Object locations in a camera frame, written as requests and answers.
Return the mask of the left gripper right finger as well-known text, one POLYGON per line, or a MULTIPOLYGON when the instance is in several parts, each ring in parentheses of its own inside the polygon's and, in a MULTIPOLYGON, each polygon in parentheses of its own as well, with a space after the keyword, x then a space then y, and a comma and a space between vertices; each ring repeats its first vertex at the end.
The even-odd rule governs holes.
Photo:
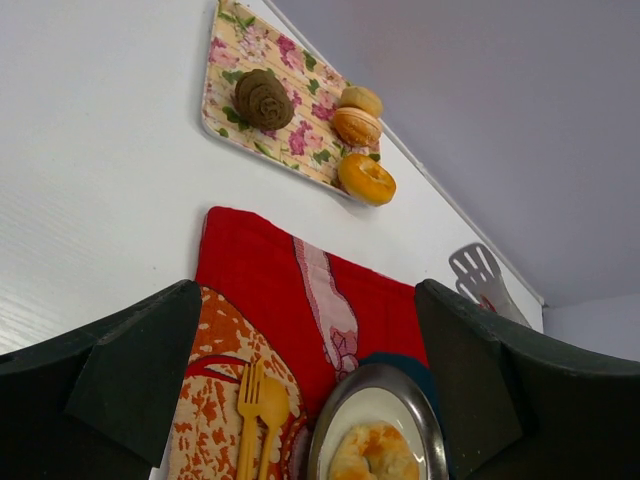
POLYGON ((458 479, 635 479, 639 365, 555 340, 434 280, 415 304, 458 479))

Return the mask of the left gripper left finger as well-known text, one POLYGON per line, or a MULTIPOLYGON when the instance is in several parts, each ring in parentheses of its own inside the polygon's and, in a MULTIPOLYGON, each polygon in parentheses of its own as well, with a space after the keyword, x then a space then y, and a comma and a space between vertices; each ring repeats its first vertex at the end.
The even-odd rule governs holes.
POLYGON ((1 357, 4 479, 146 479, 160 466, 198 327, 182 280, 1 357))

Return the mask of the metal tongs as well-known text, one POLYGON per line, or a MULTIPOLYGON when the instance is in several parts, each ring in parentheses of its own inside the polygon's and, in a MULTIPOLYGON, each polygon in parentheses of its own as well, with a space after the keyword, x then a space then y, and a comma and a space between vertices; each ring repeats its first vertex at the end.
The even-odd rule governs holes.
POLYGON ((472 243, 449 257, 449 265, 456 275, 458 293, 522 326, 531 327, 516 306, 506 288, 500 266, 491 251, 482 243, 472 243))

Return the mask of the striped twisted bread roll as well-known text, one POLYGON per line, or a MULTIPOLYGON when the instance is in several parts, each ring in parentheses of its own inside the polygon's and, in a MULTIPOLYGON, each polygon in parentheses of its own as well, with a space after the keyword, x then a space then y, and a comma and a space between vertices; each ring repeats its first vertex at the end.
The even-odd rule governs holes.
POLYGON ((386 422, 356 425, 341 440, 330 465, 330 479, 415 479, 420 469, 401 432, 386 422))

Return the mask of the orange ring bagel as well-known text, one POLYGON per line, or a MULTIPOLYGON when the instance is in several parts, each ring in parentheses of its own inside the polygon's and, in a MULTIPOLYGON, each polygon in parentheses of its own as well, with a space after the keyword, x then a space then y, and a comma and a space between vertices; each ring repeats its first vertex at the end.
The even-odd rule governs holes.
POLYGON ((351 153, 340 161, 337 172, 344 190, 367 205, 386 205, 396 193, 394 178, 369 156, 351 153))

